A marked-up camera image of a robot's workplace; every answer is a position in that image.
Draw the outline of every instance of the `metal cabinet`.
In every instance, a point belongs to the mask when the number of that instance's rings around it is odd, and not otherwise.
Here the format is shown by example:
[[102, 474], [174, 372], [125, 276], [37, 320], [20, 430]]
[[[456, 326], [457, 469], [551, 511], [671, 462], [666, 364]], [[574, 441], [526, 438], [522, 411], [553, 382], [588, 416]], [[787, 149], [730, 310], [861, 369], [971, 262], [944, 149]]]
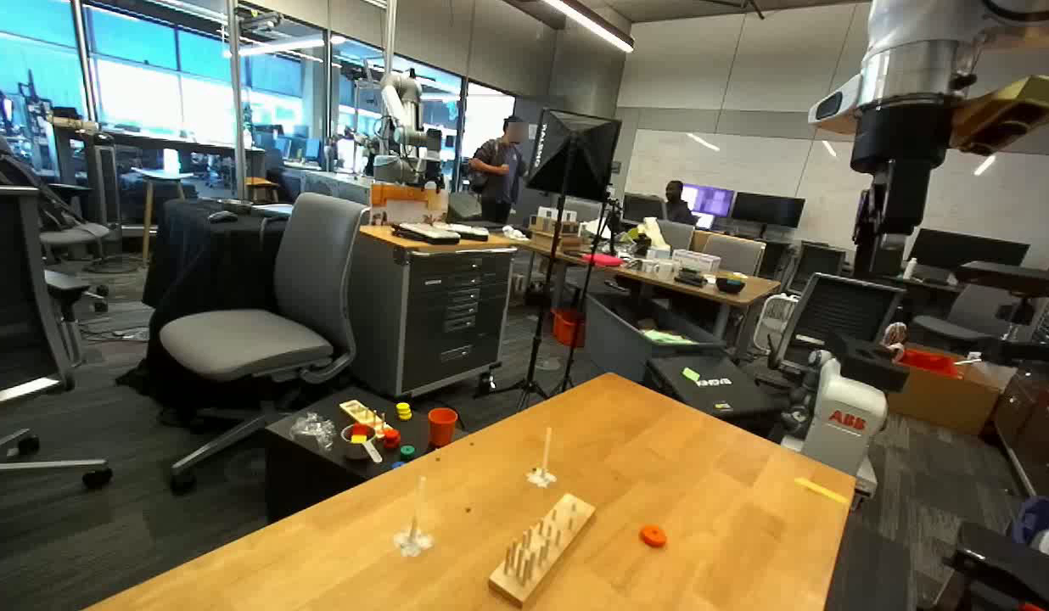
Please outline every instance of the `metal cabinet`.
[[405, 249], [362, 234], [354, 262], [355, 377], [419, 398], [500, 359], [512, 249]]

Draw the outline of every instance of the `chair wheel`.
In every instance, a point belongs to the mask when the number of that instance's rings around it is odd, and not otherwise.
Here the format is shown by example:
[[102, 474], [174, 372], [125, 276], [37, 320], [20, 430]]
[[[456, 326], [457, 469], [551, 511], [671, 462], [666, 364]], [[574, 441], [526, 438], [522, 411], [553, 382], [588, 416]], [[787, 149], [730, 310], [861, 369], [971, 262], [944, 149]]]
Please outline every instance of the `chair wheel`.
[[16, 438], [13, 446], [13, 457], [29, 457], [42, 453], [42, 438], [26, 434], [26, 438]]
[[187, 494], [187, 492], [194, 492], [197, 490], [197, 479], [189, 474], [189, 471], [174, 471], [170, 474], [170, 492], [174, 494]]
[[477, 393], [495, 393], [495, 377], [491, 372], [477, 377]]
[[81, 474], [84, 490], [106, 490], [113, 482], [113, 469], [96, 469]]

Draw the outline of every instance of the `wooden block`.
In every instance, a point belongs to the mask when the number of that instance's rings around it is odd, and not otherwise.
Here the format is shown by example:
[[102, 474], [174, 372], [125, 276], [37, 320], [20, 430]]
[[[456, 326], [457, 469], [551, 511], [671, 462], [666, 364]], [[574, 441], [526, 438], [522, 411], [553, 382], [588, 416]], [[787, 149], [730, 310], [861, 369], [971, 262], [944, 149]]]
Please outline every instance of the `wooden block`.
[[366, 403], [359, 403], [359, 402], [342, 402], [338, 403], [342, 411], [345, 411], [345, 416], [354, 416], [355, 423], [366, 423], [366, 428], [373, 428], [373, 438], [385, 438], [386, 434], [386, 421], [376, 415], [376, 411], [371, 411]]
[[517, 605], [526, 605], [591, 516], [591, 501], [561, 494], [557, 505], [510, 546], [510, 558], [500, 560], [489, 582]]

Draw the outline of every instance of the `wooden table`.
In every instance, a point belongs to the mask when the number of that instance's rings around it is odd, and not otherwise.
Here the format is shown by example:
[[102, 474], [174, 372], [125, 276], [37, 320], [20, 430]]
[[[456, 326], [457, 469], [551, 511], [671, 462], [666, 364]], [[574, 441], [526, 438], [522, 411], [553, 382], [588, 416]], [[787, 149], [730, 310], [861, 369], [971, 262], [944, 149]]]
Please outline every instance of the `wooden table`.
[[[561, 482], [533, 490], [548, 428]], [[598, 511], [535, 609], [824, 609], [852, 490], [608, 372], [99, 609], [512, 609], [489, 572], [565, 492]], [[419, 505], [436, 546], [405, 560], [393, 533]], [[666, 551], [637, 539], [645, 524]]]
[[359, 226], [362, 238], [393, 243], [400, 250], [485, 250], [485, 249], [520, 249], [517, 241], [502, 238], [502, 234], [489, 234], [489, 241], [457, 241], [457, 243], [432, 243], [432, 241], [409, 241], [393, 234], [393, 226]]

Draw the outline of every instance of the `person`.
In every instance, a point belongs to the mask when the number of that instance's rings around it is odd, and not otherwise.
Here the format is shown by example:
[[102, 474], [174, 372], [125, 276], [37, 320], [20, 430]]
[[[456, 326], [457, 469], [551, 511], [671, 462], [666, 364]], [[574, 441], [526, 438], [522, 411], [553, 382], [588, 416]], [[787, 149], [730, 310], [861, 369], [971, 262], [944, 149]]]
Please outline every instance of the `person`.
[[507, 223], [517, 197], [520, 197], [520, 182], [522, 182], [522, 118], [510, 115], [502, 118], [502, 136], [483, 144], [473, 158], [466, 164], [473, 171], [473, 180], [477, 180], [477, 201], [483, 201], [483, 217], [491, 223]]
[[683, 180], [666, 182], [666, 217], [678, 223], [696, 223], [696, 213], [690, 210], [683, 189], [687, 189]]

